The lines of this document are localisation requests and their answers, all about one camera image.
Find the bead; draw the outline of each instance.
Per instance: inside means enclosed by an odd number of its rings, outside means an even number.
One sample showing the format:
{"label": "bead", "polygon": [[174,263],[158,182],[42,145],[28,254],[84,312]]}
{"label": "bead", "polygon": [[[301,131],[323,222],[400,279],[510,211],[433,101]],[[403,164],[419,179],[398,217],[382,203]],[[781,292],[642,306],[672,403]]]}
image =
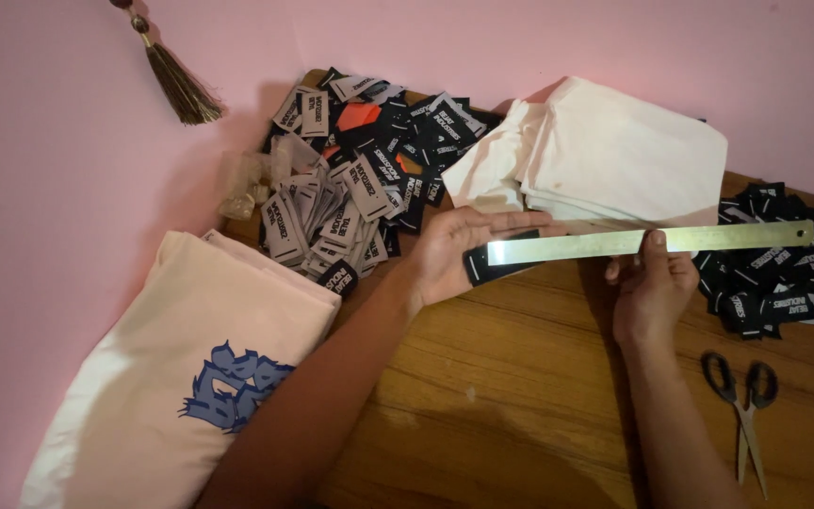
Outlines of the bead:
{"label": "bead", "polygon": [[147,18],[144,18],[141,15],[132,17],[130,19],[130,25],[134,27],[134,30],[137,30],[137,33],[149,32],[149,21],[147,21]]}

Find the wooden table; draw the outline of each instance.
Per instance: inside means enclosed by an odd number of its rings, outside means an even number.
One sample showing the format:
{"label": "wooden table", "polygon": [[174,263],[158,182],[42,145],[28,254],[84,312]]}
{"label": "wooden table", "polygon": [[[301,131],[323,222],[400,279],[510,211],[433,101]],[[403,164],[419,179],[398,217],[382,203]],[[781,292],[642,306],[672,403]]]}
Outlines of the wooden table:
{"label": "wooden table", "polygon": [[[304,83],[315,83],[313,71]],[[422,98],[416,94],[409,100]],[[752,181],[726,173],[723,196]],[[798,193],[814,206],[814,196]],[[446,198],[441,210],[450,209]],[[436,209],[426,208],[425,220]],[[258,218],[225,233],[255,245]],[[409,252],[415,238],[401,234]],[[338,315],[366,299],[397,259],[360,282]],[[545,263],[423,310],[364,408],[318,500],[333,508],[649,506],[627,377],[610,330],[604,260]],[[709,433],[734,472],[737,421],[703,380],[699,357],[723,353],[740,388],[750,361],[781,392],[756,413],[770,500],[752,470],[756,507],[814,508],[814,326],[783,341],[740,341],[693,297],[677,357]]]}

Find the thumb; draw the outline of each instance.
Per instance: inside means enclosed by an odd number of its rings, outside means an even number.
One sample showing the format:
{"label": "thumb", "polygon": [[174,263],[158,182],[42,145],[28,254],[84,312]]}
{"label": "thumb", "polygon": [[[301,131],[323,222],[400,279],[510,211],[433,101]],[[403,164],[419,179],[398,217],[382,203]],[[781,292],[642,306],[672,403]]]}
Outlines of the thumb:
{"label": "thumb", "polygon": [[646,264],[646,273],[649,277],[669,277],[667,265],[667,238],[665,232],[654,230],[649,232],[642,243],[642,261]]}

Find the stack of white t-shirts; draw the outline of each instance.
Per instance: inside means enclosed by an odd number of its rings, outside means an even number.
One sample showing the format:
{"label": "stack of white t-shirts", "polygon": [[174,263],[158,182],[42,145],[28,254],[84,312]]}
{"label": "stack of white t-shirts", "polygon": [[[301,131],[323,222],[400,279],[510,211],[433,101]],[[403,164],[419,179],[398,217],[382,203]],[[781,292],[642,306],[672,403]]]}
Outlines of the stack of white t-shirts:
{"label": "stack of white t-shirts", "polygon": [[21,507],[190,507],[340,304],[214,231],[169,232],[143,290],[68,389]]}
{"label": "stack of white t-shirts", "polygon": [[717,223],[727,140],[705,122],[572,77],[541,119],[524,105],[442,175],[455,205],[520,210],[513,178],[571,233]]}

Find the blue graffiti print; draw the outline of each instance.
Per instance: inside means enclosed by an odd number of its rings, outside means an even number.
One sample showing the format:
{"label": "blue graffiti print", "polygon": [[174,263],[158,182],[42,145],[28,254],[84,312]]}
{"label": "blue graffiti print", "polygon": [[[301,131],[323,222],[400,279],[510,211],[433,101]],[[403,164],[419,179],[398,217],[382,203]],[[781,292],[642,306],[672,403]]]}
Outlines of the blue graffiti print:
{"label": "blue graffiti print", "polygon": [[[203,361],[203,370],[194,377],[194,397],[185,398],[184,408],[179,410],[184,413],[179,417],[202,419],[228,433],[239,433],[256,408],[293,370],[293,366],[278,364],[252,350],[235,357],[225,341],[212,349],[212,361]],[[213,389],[213,380],[228,384],[235,392]]]}

